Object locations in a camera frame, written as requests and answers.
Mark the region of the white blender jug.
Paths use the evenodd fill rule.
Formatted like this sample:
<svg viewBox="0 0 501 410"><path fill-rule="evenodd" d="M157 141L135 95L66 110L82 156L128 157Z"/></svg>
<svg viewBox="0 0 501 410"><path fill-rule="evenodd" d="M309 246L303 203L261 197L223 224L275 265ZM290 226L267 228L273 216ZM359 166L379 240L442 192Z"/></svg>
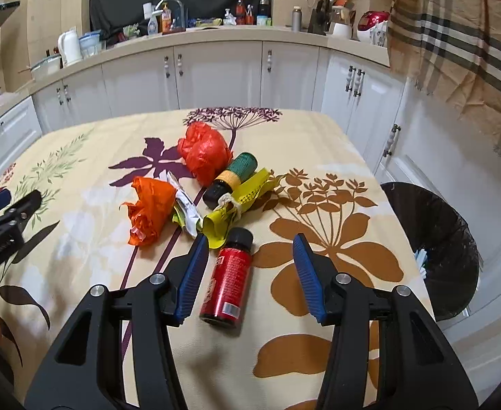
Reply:
<svg viewBox="0 0 501 410"><path fill-rule="evenodd" d="M330 13L328 33L332 36L352 39L356 10L348 0L336 0Z"/></svg>

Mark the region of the red white rice cooker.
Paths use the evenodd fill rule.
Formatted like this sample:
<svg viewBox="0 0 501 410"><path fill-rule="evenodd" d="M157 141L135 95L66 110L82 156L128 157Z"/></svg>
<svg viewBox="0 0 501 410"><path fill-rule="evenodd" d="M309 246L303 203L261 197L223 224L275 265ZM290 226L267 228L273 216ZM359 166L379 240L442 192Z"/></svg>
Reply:
<svg viewBox="0 0 501 410"><path fill-rule="evenodd" d="M359 19L357 39L361 43L369 43L385 47L390 13L387 11L368 11Z"/></svg>

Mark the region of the orange wrapper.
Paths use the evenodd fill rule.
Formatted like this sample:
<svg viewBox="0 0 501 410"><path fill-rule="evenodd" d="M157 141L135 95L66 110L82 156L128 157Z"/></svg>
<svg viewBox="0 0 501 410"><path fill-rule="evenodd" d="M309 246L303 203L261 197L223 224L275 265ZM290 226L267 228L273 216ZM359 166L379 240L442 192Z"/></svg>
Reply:
<svg viewBox="0 0 501 410"><path fill-rule="evenodd" d="M131 222L128 243L143 247L156 243L171 217L175 205L175 188L168 182L146 177L134 177L135 203L124 202Z"/></svg>

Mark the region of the yellow packaging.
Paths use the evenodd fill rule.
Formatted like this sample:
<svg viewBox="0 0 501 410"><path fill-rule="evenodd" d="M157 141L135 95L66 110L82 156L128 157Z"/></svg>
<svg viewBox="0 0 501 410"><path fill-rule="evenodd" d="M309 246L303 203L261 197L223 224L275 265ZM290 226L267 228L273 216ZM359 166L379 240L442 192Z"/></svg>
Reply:
<svg viewBox="0 0 501 410"><path fill-rule="evenodd" d="M241 216L264 194L279 185L279 178L273 177L267 168L255 172L244 181L234 193L224 194L216 209L202 220L201 232L207 237L210 249L219 249L227 241L227 235Z"/></svg>

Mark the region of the dark sauce bottle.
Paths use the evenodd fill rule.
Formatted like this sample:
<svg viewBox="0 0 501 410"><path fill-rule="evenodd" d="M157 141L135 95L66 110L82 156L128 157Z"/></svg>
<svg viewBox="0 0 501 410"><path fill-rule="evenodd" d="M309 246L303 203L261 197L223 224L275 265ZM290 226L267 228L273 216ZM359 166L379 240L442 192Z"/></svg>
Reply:
<svg viewBox="0 0 501 410"><path fill-rule="evenodd" d="M245 25L246 24L246 8L244 0L238 0L236 3L236 24Z"/></svg>

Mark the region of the white spray bottle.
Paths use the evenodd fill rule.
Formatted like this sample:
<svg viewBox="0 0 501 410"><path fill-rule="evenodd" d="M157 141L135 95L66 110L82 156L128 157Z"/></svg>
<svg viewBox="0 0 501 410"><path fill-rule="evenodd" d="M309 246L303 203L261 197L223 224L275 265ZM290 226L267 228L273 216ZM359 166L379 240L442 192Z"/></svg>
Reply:
<svg viewBox="0 0 501 410"><path fill-rule="evenodd" d="M162 9L154 10L149 14L147 32L149 36L159 34L161 32L161 16Z"/></svg>

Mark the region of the black cap jar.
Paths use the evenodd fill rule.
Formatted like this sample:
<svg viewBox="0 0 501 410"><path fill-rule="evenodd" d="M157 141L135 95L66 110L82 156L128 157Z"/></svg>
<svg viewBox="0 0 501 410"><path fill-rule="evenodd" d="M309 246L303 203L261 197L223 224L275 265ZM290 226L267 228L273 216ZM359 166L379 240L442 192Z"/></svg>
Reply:
<svg viewBox="0 0 501 410"><path fill-rule="evenodd" d="M256 24L259 26L271 25L271 5L269 0L260 0L256 15Z"/></svg>

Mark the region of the red plastic bag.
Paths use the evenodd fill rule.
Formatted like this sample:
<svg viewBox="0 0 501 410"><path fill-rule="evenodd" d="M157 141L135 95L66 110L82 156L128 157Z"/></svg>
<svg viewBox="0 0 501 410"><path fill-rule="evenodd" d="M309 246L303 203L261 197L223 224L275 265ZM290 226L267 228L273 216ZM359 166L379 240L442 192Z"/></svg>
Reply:
<svg viewBox="0 0 501 410"><path fill-rule="evenodd" d="M209 187L233 158L224 136L204 122L191 123L177 151L202 187Z"/></svg>

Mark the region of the orange soap dispenser bottle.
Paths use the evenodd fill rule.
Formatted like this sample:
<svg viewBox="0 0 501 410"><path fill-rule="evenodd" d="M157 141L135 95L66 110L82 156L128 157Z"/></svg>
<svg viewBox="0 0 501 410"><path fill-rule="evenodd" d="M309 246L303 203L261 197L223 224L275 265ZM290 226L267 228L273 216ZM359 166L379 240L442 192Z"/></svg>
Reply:
<svg viewBox="0 0 501 410"><path fill-rule="evenodd" d="M161 9L161 30L162 34L169 33L172 27L172 11L168 8L168 4L164 3Z"/></svg>

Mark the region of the red label bottle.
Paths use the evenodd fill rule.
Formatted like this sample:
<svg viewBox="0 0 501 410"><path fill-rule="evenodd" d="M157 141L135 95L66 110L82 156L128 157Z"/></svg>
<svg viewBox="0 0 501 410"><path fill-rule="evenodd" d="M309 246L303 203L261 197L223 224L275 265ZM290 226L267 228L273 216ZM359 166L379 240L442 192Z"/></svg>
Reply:
<svg viewBox="0 0 501 410"><path fill-rule="evenodd" d="M201 306L201 320L226 328L238 325L252 265L252 243L249 230L232 228L227 234Z"/></svg>

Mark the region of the white green wrapper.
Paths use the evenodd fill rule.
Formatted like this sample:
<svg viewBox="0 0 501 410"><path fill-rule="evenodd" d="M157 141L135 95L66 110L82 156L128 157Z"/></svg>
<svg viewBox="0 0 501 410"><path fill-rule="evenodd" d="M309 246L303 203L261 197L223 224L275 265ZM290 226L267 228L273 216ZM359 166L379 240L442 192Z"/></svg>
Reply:
<svg viewBox="0 0 501 410"><path fill-rule="evenodd" d="M163 170L160 179L168 182L175 189L175 205L173 221L184 229L192 238L196 238L202 230L202 216L197 206L189 198L171 171Z"/></svg>

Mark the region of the steel thermos bottle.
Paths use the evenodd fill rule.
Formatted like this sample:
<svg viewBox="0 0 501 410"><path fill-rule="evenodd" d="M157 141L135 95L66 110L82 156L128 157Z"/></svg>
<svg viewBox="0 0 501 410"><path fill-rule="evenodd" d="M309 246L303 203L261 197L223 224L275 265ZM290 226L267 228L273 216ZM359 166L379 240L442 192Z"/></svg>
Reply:
<svg viewBox="0 0 501 410"><path fill-rule="evenodd" d="M291 12L291 31L301 31L302 12L300 6L294 6Z"/></svg>

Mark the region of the black knife block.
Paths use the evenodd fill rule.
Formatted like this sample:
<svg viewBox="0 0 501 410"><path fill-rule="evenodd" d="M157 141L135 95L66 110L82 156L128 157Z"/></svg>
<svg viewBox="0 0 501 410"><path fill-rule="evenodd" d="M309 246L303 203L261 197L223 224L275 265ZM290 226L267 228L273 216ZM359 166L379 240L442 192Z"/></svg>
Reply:
<svg viewBox="0 0 501 410"><path fill-rule="evenodd" d="M333 0L319 0L310 16L308 32L326 35L329 31Z"/></svg>

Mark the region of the green yellow label bottle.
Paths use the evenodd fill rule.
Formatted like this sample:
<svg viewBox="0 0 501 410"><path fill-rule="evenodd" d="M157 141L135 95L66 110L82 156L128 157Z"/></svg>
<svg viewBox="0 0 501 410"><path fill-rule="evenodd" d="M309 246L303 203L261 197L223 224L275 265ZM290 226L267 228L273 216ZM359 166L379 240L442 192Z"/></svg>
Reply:
<svg viewBox="0 0 501 410"><path fill-rule="evenodd" d="M234 193L236 188L252 176L257 166L258 161L251 153L243 152L233 159L205 191L202 200L208 209L216 209L220 198L224 194Z"/></svg>

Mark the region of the floral beige tablecloth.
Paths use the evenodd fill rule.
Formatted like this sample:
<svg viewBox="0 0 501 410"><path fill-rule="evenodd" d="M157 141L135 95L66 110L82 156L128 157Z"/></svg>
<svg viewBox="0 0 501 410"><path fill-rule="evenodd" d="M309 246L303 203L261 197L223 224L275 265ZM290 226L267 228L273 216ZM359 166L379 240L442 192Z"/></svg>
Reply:
<svg viewBox="0 0 501 410"><path fill-rule="evenodd" d="M363 285L425 283L385 193L329 117L298 110L202 108L149 113L20 138L0 151L0 189L33 190L29 250L0 266L1 353L24 398L37 368L94 285L130 288L193 242L189 213L217 253L234 227L253 236L234 331L193 313L170 332L192 409L311 409L332 331L309 314L292 241Z"/></svg>

